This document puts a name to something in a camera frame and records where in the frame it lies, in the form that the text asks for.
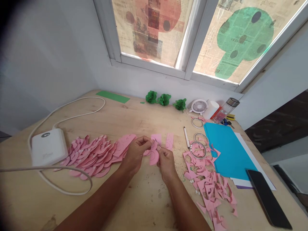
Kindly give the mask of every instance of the white cable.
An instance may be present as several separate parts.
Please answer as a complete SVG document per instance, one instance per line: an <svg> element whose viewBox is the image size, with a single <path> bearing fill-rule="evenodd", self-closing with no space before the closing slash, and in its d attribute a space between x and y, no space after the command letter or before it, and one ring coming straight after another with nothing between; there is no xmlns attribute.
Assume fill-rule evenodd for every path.
<svg viewBox="0 0 308 231"><path fill-rule="evenodd" d="M105 103L106 103L106 101L105 101L103 98L99 98L99 97L84 97L84 98L76 99L76 100L74 100L74 101L72 101L72 102L70 102L70 103L73 103L73 102L76 102L76 101L78 101L78 100L85 99L85 98L98 98L98 99L102 99L102 100L104 101L104 104L100 107L100 109L102 109L102 108L105 106ZM58 110L58 109L60 109L60 108L62 108L62 107L64 107L64 106L66 106L66 105L68 105L68 104L70 104L70 103L67 103L67 104L63 105L63 106L57 108L56 110ZM65 121L65 120L69 120L69 119L76 118L76 117L83 116L83 115L85 116L85 115L88 115L88 114L92 114L92 113L98 112L100 109L98 109L98 110L96 110L96 111L94 111L94 112L89 112L89 113L86 113L86 114L77 115L77 116L73 116L73 117L70 117L70 118L61 120L60 122L55 123L55 124L52 126L52 129L55 129L57 124L59 124L59 123Z"/></svg>
<svg viewBox="0 0 308 231"><path fill-rule="evenodd" d="M98 99L101 99L104 101L104 104L100 107L100 109L102 109L105 104L106 104L106 101L103 99L103 98L99 98L99 97L84 97L84 98L79 98L79 99L76 99L72 102L69 102L67 104L64 104L62 105L61 107L58 107L56 108L55 110L53 110L42 122L40 122L33 130L32 132L30 133L29 137L28 137L28 148L29 148L29 151L30 151L30 154L32 155L32 147L31 147L31 138L32 138L32 135L33 133L57 110L59 110L60 108L68 105L68 104L71 104L73 102L76 102L78 100L81 100L81 99L86 99L86 98L98 98ZM88 114L92 114L92 113L95 113L95 112L98 112L100 109L94 111L94 112L90 112L90 113L86 113L86 114L82 114L82 115L77 115L77 116L73 116L73 117L70 117L68 119L65 119L65 120L69 120L69 119L72 119L72 118L76 118L76 117L79 117L79 116L83 116L83 115L88 115ZM60 122L57 122L54 124L53 128L52 129L55 129L56 128L56 125L58 123L61 123L65 120L61 120ZM70 170L74 170L74 171L78 171L78 172L81 172L82 174L84 174L89 180L90 180L90 188L88 191L86 192L81 192L81 193L77 193L77 192L67 192L67 191L64 191L63 189L59 188L58 186L56 186L54 183L52 183L49 179L46 178L46 176L41 172L40 169L55 169L55 168L60 168L60 169L70 169ZM86 193L88 193L91 188L92 188L92 179L91 177L83 170L79 169L79 168L75 168L75 167L68 167L68 166L53 166L53 165L46 165L46 166L36 166L36 167L24 167L24 168L0 168L0 172L15 172L15 171L26 171L26 170L39 170L38 171L38 174L40 175L40 177L47 183L49 184L51 187L53 187L54 189L60 191L61 193L63 194L66 194L66 195L84 195Z"/></svg>
<svg viewBox="0 0 308 231"><path fill-rule="evenodd" d="M194 115L192 115L192 114L188 114L188 115L193 116L193 117L196 117L196 118L199 118L199 116L200 116L200 115L199 115L199 116L194 116Z"/></svg>
<svg viewBox="0 0 308 231"><path fill-rule="evenodd" d="M41 172L41 169L55 169L55 168L61 168L61 169L69 169L69 170L75 170L78 172L81 172L82 174L84 174L86 177L88 177L88 179L90 180L90 188L86 191L86 192L67 192L64 191L63 189L59 188L58 186L56 186L55 184L53 184L51 181L49 181ZM45 165L45 166L36 166L36 167L22 167L22 168L0 168L0 172L16 172L16 171L28 171L28 170L40 170L38 171L38 174L43 178L43 180L49 184L51 187L53 187L54 189L60 191L63 194L66 195L75 195L75 196L80 196L80 195L84 195L86 193L88 193L93 185L92 179L91 177L83 170L79 169L79 168L74 168L74 167L69 167L69 166L60 166L60 165Z"/></svg>

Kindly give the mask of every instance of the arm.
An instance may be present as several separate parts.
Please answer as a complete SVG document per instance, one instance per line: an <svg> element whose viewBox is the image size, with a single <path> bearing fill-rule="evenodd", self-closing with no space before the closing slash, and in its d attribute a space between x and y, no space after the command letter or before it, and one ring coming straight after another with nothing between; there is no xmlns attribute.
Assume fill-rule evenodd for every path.
<svg viewBox="0 0 308 231"><path fill-rule="evenodd" d="M211 228L176 173L173 152L159 146L157 151L159 153L158 166L170 193L179 230L210 231Z"/></svg>
<svg viewBox="0 0 308 231"><path fill-rule="evenodd" d="M101 230L129 182L139 171L143 153L151 147L153 142L146 136L132 141L120 167L55 231Z"/></svg>

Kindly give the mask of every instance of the hand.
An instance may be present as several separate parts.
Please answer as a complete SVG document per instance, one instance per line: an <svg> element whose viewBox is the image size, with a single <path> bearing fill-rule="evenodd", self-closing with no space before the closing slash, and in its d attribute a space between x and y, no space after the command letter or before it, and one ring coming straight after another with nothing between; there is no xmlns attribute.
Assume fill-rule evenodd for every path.
<svg viewBox="0 0 308 231"><path fill-rule="evenodd" d="M156 150L159 153L157 166L160 167L161 177L165 184L167 184L178 177L175 170L173 152L160 146L157 146Z"/></svg>
<svg viewBox="0 0 308 231"><path fill-rule="evenodd" d="M133 140L128 146L127 154L123 159L120 168L130 173L136 174L140 167L143 153L151 149L154 140L147 136L139 137Z"/></svg>

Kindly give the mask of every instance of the white pen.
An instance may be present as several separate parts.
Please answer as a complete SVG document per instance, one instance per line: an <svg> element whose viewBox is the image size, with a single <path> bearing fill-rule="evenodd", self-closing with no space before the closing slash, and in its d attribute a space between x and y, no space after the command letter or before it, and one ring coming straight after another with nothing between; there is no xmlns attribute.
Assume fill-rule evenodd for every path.
<svg viewBox="0 0 308 231"><path fill-rule="evenodd" d="M188 140L188 137L187 137L187 133L186 133L186 128L185 128L185 127L184 127L184 133L185 133L187 148L189 149L189 148L190 148L190 145L189 145L189 140Z"/></svg>

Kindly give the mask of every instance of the mini fan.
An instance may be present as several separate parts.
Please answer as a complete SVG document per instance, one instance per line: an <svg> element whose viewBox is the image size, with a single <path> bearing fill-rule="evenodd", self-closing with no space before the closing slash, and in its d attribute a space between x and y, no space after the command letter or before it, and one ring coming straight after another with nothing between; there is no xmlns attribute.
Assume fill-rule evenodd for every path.
<svg viewBox="0 0 308 231"><path fill-rule="evenodd" d="M195 99L192 102L192 108L189 110L189 112L195 112L202 115L202 113L205 111L205 109L208 108L208 104L204 99Z"/></svg>

